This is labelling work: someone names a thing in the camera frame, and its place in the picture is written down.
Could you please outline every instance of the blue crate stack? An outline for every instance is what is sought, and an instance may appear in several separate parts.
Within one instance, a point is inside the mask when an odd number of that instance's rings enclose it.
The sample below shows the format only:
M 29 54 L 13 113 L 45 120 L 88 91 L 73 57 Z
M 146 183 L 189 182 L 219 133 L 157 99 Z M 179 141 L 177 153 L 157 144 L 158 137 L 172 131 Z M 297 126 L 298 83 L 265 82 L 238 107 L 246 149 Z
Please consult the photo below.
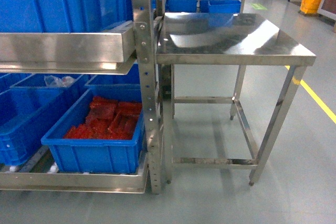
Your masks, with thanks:
M 28 76 L 30 73 L 0 73 L 0 93 Z
M 0 94 L 0 163 L 20 165 L 66 112 L 61 90 L 9 89 Z
M 97 32 L 132 19 L 131 0 L 0 0 L 0 32 Z

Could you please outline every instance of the red object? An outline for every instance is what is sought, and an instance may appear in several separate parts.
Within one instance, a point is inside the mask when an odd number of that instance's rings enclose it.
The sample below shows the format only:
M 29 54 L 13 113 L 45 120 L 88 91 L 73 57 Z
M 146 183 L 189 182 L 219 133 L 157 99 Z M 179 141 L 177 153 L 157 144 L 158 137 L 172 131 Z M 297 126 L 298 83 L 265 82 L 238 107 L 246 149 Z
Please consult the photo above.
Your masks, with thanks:
M 140 102 L 119 102 L 117 114 L 121 112 L 127 115 L 140 115 L 142 104 Z
M 65 136 L 63 138 L 73 138 L 73 136 L 76 133 L 76 127 L 72 126 L 69 131 L 67 132 L 67 134 L 65 134 Z
M 113 120 L 116 108 L 117 108 L 116 104 L 103 104 L 94 107 L 93 109 L 90 110 L 89 114 L 87 115 L 87 118 Z
M 93 97 L 92 102 L 90 103 L 90 109 L 93 109 L 93 108 L 96 108 L 102 105 L 108 105 L 108 104 L 115 104 L 117 106 L 118 101 L 95 96 Z
M 102 119 L 93 119 L 90 123 L 89 126 L 91 129 L 97 133 L 97 134 L 103 134 L 106 132 L 107 127 L 109 126 L 109 123 L 107 120 L 102 120 Z
M 136 124 L 137 124 L 137 119 L 133 118 L 133 117 L 127 117 L 127 122 L 125 124 L 124 127 L 124 131 L 128 132 L 128 133 L 132 133 L 135 130 Z
M 72 126 L 64 138 L 130 140 L 142 109 L 138 102 L 119 102 L 95 96 L 85 124 Z

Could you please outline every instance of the stainless steel shelf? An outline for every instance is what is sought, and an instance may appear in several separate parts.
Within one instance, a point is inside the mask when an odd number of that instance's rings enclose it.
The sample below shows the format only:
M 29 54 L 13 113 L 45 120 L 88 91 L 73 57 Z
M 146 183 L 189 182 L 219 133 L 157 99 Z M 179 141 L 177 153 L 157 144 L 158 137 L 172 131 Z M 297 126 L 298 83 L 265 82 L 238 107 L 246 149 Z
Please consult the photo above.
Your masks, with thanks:
M 0 33 L 0 70 L 126 74 L 134 51 L 133 22 L 103 33 Z
M 145 192 L 148 177 L 147 153 L 141 155 L 135 174 L 48 173 L 54 160 L 43 146 L 25 165 L 10 172 L 5 166 L 0 172 L 0 190 L 85 191 L 101 193 Z
M 159 64 L 312 66 L 316 56 L 258 14 L 166 13 Z

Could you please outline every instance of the blue plastic crate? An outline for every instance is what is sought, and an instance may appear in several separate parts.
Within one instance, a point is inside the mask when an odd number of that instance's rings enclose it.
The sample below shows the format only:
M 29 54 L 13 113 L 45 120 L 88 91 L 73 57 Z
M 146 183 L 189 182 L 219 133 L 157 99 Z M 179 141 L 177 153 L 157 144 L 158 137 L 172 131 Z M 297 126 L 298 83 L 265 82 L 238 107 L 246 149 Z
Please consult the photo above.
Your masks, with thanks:
M 138 64 L 134 64 L 128 74 L 107 75 L 98 74 L 89 80 L 85 87 L 87 89 L 101 89 L 101 88 L 123 88 L 123 89 L 140 89 L 140 77 Z
M 199 10 L 201 13 L 209 12 L 209 1 L 218 1 L 218 0 L 199 0 Z
M 169 12 L 195 13 L 197 11 L 197 0 L 168 0 Z
M 61 90 L 15 90 L 0 94 L 0 163 L 20 165 L 69 108 Z
M 0 74 L 0 93 L 9 89 L 13 84 L 30 76 L 30 73 L 1 73 Z
M 44 81 L 45 76 L 55 76 L 62 78 L 64 76 L 71 76 L 75 78 L 75 82 L 66 88 L 58 88 L 58 87 L 47 87 Z M 33 74 L 22 81 L 12 85 L 11 89 L 46 89 L 46 90 L 54 90 L 59 89 L 66 92 L 67 95 L 67 103 L 72 105 L 77 99 L 86 91 L 85 83 L 89 81 L 89 76 L 87 74 L 44 74 L 37 73 Z
M 242 3 L 239 0 L 209 2 L 209 13 L 239 13 Z
M 85 122 L 94 95 L 120 101 L 141 101 L 140 90 L 88 90 L 42 138 L 42 144 L 49 146 L 63 172 L 135 173 L 144 137 L 142 113 L 131 140 L 63 139 L 73 125 Z
M 232 13 L 214 13 L 209 16 L 209 27 L 232 27 L 234 14 Z
M 152 1 L 152 9 L 156 9 L 156 0 L 151 0 Z M 167 0 L 165 0 L 165 8 L 168 9 L 168 6 L 167 6 Z
M 0 32 L 95 32 L 132 16 L 131 0 L 0 0 Z

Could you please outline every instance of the red packaged product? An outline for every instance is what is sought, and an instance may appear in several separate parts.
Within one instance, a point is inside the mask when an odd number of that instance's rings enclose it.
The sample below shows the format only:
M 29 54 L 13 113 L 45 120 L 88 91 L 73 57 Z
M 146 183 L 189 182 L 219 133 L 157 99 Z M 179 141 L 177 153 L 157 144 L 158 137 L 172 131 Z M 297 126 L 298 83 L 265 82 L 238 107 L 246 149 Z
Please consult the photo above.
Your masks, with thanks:
M 63 138 L 73 138 L 76 133 L 76 127 L 72 126 Z
M 93 138 L 93 130 L 90 127 L 87 127 L 85 124 L 80 124 L 78 128 L 71 127 L 68 133 L 64 136 L 64 138 L 70 139 L 88 139 Z
M 117 113 L 124 115 L 140 115 L 142 104 L 140 102 L 119 102 Z
M 90 110 L 87 115 L 86 123 L 89 123 L 94 118 L 113 120 L 116 108 L 117 105 L 113 103 L 97 106 Z
M 113 100 L 113 99 L 106 99 L 106 98 L 103 98 L 103 97 L 95 96 L 95 97 L 93 97 L 92 102 L 90 103 L 90 108 L 94 109 L 96 107 L 100 107 L 102 105 L 109 105 L 109 104 L 115 104 L 117 106 L 118 101 Z
M 91 127 L 91 129 L 95 133 L 102 134 L 107 131 L 107 127 L 109 126 L 109 123 L 107 120 L 93 119 L 88 125 Z
M 136 124 L 137 124 L 138 119 L 134 118 L 134 117 L 127 117 L 127 122 L 125 124 L 124 127 L 124 131 L 130 134 L 134 133 Z

